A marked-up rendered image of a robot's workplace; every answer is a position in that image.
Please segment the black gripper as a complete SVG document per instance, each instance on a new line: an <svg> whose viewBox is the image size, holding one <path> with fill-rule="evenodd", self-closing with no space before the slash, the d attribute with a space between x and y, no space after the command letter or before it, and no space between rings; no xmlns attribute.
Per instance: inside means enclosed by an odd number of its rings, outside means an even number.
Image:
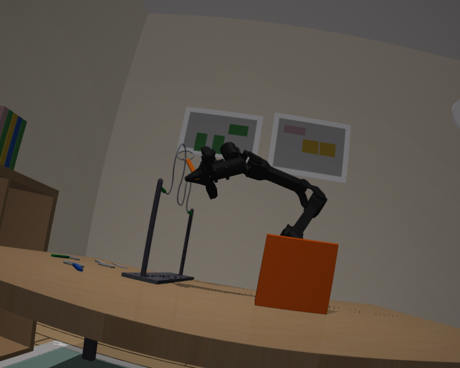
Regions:
<svg viewBox="0 0 460 368"><path fill-rule="evenodd" d="M232 169L228 160L220 159L221 162L214 163L210 147L201 147L201 152L205 156L205 163L201 161L199 167L185 177L185 181L205 185L210 199L214 199L218 196L214 182L217 183L219 179L223 178L229 180L229 177L232 176ZM197 178L199 180L195 180Z"/></svg>

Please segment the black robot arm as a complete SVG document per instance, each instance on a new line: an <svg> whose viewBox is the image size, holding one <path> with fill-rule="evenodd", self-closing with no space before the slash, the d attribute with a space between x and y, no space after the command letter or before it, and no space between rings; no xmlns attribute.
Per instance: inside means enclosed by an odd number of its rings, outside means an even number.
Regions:
<svg viewBox="0 0 460 368"><path fill-rule="evenodd" d="M246 177L255 180L268 180L277 185L295 191L298 195L301 205L304 208L303 214L300 216L294 226L287 224L280 236L289 236L293 238L303 239L303 232L308 226L312 218L320 214L323 206L327 202L324 193L314 185L308 183L305 179L299 179L285 173L281 170L273 168L265 159L244 150L243 153L232 142L226 142L220 147L220 151L225 160L228 160L232 169L232 176L245 174ZM246 163L247 158L249 158ZM312 196L307 200L306 191L311 189Z"/></svg>

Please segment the blue handle with grey loop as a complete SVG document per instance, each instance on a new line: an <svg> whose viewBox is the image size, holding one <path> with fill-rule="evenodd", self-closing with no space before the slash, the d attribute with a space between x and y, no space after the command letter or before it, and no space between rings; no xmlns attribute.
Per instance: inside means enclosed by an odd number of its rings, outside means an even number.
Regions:
<svg viewBox="0 0 460 368"><path fill-rule="evenodd" d="M83 271L83 268L82 268L82 267L84 267L83 264L75 263L75 262L72 262L72 261L64 261L64 260L63 260L63 262L66 263L66 264L73 265L73 267L78 271Z"/></svg>

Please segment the orange long bar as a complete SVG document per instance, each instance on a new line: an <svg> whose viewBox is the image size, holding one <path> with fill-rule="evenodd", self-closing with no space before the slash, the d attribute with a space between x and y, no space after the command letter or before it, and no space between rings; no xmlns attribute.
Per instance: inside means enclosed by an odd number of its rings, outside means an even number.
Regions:
<svg viewBox="0 0 460 368"><path fill-rule="evenodd" d="M190 152L190 153L192 154L192 157L186 158L186 159L185 159L185 158L180 158L180 157L178 156L178 155L179 155L180 153L182 153L182 152L185 152L185 150L184 150L184 151L180 151L180 152L177 154L177 158L179 158L179 159L181 159L181 160L186 160L186 161L187 161L187 165L188 165L190 171L193 172L195 169L194 169L194 167L193 167L193 165L192 165L192 162L190 161L190 159L192 159L192 158L194 157L193 152L190 151L190 150L189 150L189 151L186 150L186 152Z"/></svg>

